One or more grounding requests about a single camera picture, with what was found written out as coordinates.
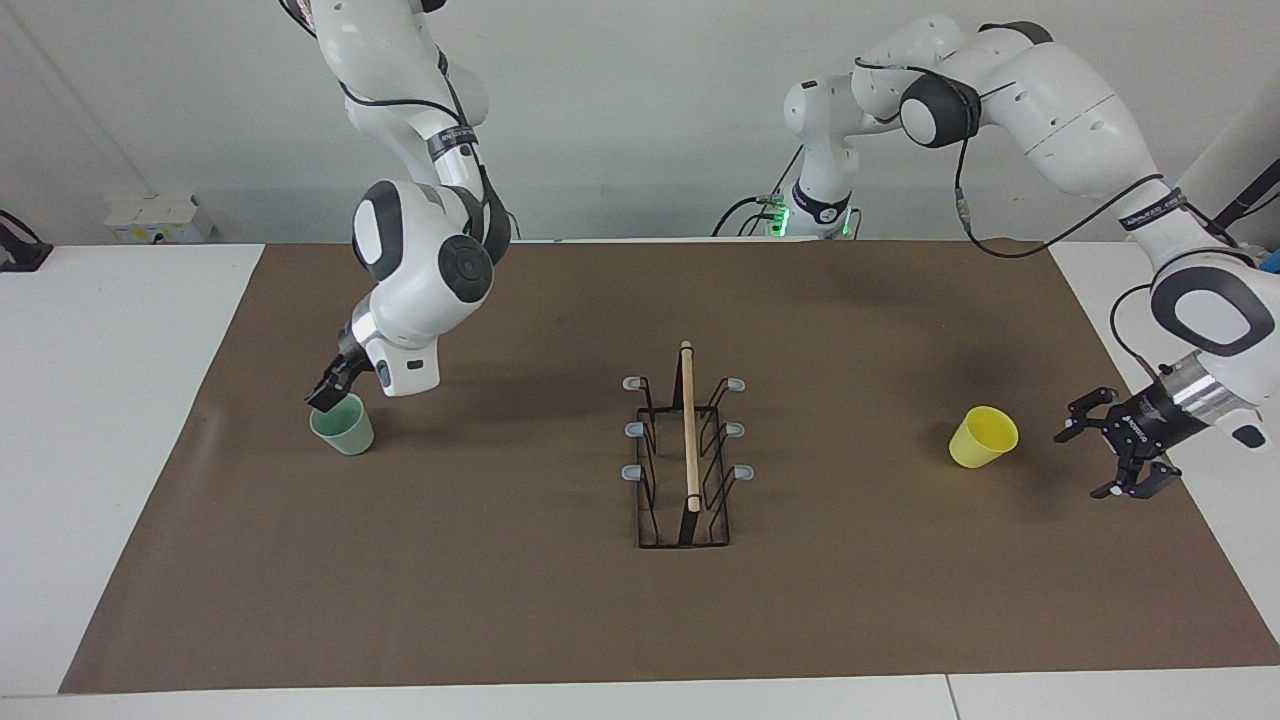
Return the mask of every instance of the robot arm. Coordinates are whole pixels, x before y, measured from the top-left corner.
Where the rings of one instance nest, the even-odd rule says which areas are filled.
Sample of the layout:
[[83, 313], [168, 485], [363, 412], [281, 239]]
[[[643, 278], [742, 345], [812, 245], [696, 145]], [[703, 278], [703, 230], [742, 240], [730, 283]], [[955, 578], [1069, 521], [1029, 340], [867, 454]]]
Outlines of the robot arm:
[[484, 86], [430, 35], [426, 15], [444, 0], [280, 4], [320, 42], [352, 124], [412, 178], [379, 182], [356, 208], [352, 247], [378, 286], [307, 402], [332, 409], [365, 372], [388, 396], [429, 391], [440, 383], [440, 336], [480, 307], [511, 242], [474, 131], [489, 109]]
[[[960, 26], [945, 15], [927, 15], [881, 42], [874, 56], [932, 67], [964, 41]], [[804, 143], [800, 178], [785, 188], [782, 234], [841, 234], [849, 219], [858, 150], [852, 136], [900, 129], [899, 96], [919, 77], [906, 70], [823, 76], [787, 92], [783, 118]]]
[[[1119, 457], [1116, 479], [1096, 496], [1151, 497], [1178, 475], [1157, 460], [1210, 425], [1251, 450], [1270, 448], [1257, 407], [1280, 391], [1280, 277], [1201, 227], [1158, 174], [1124, 101], [1075, 53], [1025, 22], [983, 26], [952, 46], [952, 26], [922, 18], [859, 59], [850, 79], [859, 119], [892, 119], [925, 147], [1000, 126], [1062, 192], [1110, 197], [1107, 208], [1151, 259], [1156, 320], [1196, 348], [1124, 402], [1100, 388], [1071, 404], [1059, 442], [1097, 428]], [[919, 61], [910, 49], [922, 46], [941, 54]], [[959, 188], [956, 202], [970, 229]], [[1101, 406], [1107, 416], [1091, 418]], [[1152, 475], [1139, 480], [1148, 462]]]

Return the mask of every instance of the white table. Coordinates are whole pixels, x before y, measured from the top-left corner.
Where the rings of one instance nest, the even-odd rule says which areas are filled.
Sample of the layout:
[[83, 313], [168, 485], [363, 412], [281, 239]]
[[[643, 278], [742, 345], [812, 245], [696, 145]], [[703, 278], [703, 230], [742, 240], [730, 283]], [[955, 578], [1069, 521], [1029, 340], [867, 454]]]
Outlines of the white table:
[[[260, 254], [61, 247], [40, 273], [0, 275], [0, 717], [1280, 717], [1276, 667], [54, 697]], [[1115, 243], [1064, 243], [1053, 256], [1130, 389], [1144, 387], [1106, 323], [1119, 292], [1149, 281], [1146, 258]], [[1153, 360], [1187, 350], [1140, 301], [1121, 328]], [[1216, 432], [1172, 455], [1280, 630], [1280, 457]]]

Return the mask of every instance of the wooden dowel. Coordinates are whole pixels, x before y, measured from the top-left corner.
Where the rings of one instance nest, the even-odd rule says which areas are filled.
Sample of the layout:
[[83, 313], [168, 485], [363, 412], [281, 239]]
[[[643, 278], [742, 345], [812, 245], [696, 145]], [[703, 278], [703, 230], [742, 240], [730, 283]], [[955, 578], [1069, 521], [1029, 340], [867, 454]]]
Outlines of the wooden dowel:
[[703, 511], [701, 475], [698, 471], [698, 401], [694, 398], [694, 343], [680, 346], [680, 374], [684, 378], [685, 405], [685, 482], [689, 486], [689, 511]]

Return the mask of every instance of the brown mat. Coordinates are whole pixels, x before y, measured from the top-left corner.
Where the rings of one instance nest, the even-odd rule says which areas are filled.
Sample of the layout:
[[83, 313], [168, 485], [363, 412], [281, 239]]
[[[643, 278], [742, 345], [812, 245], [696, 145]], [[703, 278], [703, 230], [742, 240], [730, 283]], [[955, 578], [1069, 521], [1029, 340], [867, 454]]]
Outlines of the brown mat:
[[[1280, 664], [1181, 487], [1096, 502], [1120, 379], [1047, 258], [960, 243], [517, 246], [342, 459], [301, 397], [370, 281], [269, 247], [63, 692]], [[726, 550], [635, 548], [620, 380], [750, 383]], [[954, 466], [964, 411], [1023, 447]]]

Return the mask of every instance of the cable connector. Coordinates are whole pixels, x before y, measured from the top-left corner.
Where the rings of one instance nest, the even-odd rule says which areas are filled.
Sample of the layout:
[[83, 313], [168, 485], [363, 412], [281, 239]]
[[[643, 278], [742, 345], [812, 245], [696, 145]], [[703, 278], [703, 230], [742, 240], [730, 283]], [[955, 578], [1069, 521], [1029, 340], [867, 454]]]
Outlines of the cable connector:
[[973, 214], [969, 211], [969, 201], [964, 197], [964, 190], [956, 188], [956, 215], [966, 232], [973, 232]]

